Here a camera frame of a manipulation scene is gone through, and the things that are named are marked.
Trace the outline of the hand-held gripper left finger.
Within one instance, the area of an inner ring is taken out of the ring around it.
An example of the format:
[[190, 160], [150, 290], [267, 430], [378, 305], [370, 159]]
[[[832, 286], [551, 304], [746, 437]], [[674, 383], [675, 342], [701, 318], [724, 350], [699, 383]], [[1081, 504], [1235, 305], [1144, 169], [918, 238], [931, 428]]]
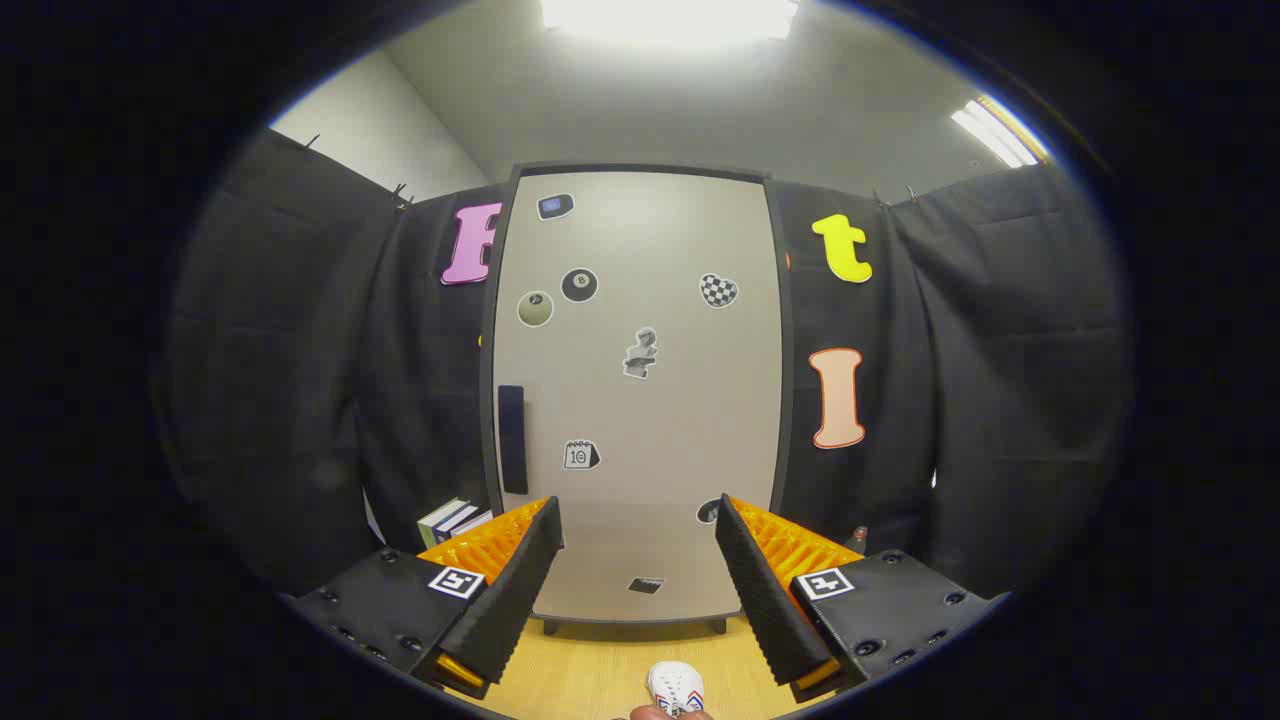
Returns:
[[285, 602], [379, 666], [481, 700], [563, 547], [559, 505], [547, 496], [419, 555], [385, 547]]

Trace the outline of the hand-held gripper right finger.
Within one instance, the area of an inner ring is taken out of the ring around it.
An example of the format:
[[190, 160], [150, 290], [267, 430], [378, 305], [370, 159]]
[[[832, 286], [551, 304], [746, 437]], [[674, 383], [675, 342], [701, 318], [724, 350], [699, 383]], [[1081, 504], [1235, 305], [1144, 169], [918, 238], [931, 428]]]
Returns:
[[864, 555], [728, 495], [716, 541], [774, 682], [797, 702], [923, 664], [1009, 601], [902, 550]]

